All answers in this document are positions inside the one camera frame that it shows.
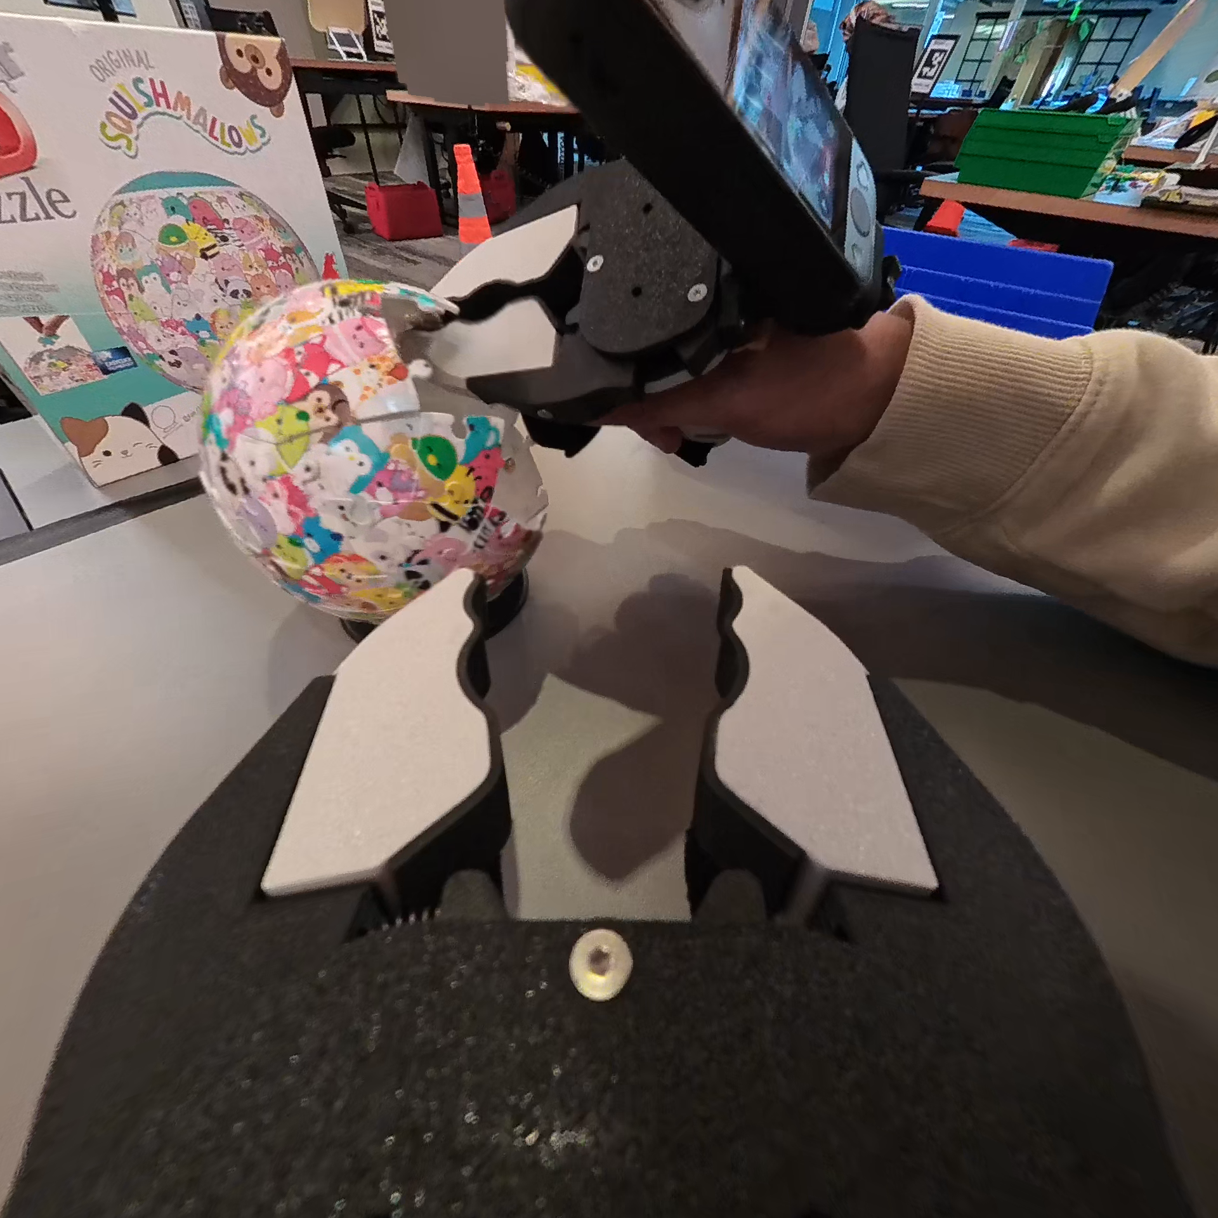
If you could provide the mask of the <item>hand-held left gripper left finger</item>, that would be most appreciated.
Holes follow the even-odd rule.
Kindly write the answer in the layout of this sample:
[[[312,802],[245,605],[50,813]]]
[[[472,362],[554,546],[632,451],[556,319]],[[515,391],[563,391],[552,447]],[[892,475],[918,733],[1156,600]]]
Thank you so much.
[[[504,890],[511,810],[485,706],[485,611],[485,583],[451,574],[336,668],[266,864],[266,899],[362,890],[409,919],[437,912],[455,875]]]

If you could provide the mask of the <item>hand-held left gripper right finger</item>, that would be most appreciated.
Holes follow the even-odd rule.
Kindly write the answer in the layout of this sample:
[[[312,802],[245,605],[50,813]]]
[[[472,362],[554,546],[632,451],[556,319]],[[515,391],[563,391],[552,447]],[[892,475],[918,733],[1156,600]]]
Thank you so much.
[[[929,899],[935,865],[864,665],[749,568],[723,570],[717,702],[684,843],[691,918],[727,875],[809,925],[835,886]]]

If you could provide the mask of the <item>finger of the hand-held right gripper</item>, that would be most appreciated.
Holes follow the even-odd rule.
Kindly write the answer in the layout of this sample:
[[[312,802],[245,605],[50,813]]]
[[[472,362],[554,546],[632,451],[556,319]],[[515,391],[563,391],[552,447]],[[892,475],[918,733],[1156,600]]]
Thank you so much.
[[[487,321],[505,306],[537,298],[567,259],[578,205],[552,211],[470,246],[429,289],[459,321]]]
[[[409,287],[409,378],[416,384],[539,375],[554,367],[557,347],[550,313],[517,283],[468,293]]]

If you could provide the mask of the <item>colourful puzzle ball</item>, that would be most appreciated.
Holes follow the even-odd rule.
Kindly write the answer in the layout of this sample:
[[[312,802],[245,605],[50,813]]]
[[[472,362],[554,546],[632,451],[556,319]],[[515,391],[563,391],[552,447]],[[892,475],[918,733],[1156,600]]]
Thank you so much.
[[[403,283],[318,282],[223,343],[199,477],[236,546],[284,592],[379,624],[451,572],[502,596],[548,497],[513,414],[433,362],[457,306]]]

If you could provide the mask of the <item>person's right forearm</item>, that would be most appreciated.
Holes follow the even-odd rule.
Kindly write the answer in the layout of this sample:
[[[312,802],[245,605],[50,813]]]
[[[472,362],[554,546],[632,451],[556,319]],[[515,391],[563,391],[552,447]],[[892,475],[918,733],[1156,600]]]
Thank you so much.
[[[1169,657],[1216,668],[1216,358],[1158,334],[1063,341],[903,296],[901,380],[807,490]]]

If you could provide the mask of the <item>black ball stand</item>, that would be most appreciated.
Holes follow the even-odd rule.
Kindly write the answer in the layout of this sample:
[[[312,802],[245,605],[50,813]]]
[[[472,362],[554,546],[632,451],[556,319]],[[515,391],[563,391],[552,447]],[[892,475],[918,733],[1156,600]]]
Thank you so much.
[[[492,640],[505,631],[522,613],[528,600],[528,572],[522,570],[507,583],[496,596],[489,596],[485,603],[485,640]],[[340,620],[344,635],[359,644],[372,635],[377,624]]]

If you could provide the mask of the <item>puzzle box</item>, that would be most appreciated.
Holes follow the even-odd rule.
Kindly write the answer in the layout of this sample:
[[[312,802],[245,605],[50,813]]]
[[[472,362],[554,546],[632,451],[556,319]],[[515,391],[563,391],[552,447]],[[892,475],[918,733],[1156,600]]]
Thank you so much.
[[[93,486],[191,460],[232,332],[342,272],[282,40],[1,14],[1,378]]]

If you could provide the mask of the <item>person's right hand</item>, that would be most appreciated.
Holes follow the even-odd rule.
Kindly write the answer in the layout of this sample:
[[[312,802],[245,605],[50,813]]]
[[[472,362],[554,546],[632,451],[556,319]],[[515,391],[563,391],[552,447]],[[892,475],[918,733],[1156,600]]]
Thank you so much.
[[[907,317],[888,311],[825,337],[773,332],[712,373],[621,406],[600,425],[628,428],[669,454],[704,434],[840,460],[874,434],[887,412],[913,330]]]

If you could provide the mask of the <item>orange traffic cone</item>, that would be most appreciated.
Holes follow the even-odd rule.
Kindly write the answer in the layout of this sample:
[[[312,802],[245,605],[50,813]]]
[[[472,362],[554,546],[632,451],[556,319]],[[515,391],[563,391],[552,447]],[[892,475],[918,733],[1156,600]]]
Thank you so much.
[[[461,256],[466,256],[492,239],[492,228],[485,211],[485,198],[472,148],[466,144],[455,144],[451,155],[457,198],[457,237]]]

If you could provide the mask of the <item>tall black panel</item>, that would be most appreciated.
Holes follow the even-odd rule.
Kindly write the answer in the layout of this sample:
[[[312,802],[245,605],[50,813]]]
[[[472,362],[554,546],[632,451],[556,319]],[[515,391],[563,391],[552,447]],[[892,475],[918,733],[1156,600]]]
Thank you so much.
[[[844,122],[872,168],[881,224],[898,207],[909,177],[907,123],[918,38],[915,29],[857,18],[848,42]]]

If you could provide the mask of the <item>green plastic crate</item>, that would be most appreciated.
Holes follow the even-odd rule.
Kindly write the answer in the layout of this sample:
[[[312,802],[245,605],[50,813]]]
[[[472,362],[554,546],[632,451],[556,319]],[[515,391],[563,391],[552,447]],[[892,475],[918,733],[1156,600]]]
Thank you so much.
[[[1134,112],[980,110],[954,161],[961,187],[1087,200],[1140,135]]]

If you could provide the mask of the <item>blue plastic bin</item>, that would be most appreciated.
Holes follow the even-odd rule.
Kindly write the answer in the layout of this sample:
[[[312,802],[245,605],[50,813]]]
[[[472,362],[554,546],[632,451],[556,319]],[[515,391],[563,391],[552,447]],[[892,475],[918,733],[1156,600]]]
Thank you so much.
[[[898,298],[918,296],[941,313],[1043,339],[1093,332],[1113,267],[1056,252],[989,246],[952,237],[885,229]]]

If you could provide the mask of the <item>wooden table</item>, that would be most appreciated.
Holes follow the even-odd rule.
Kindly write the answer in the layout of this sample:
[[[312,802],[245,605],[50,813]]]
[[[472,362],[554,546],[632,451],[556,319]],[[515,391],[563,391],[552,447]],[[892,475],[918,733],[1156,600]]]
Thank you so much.
[[[959,185],[948,177],[922,183],[915,229],[942,205],[961,205],[1002,233],[1054,246],[1063,256],[1112,263],[1102,321],[1167,306],[1175,293],[1216,304],[1216,216],[1143,209],[1037,192]]]

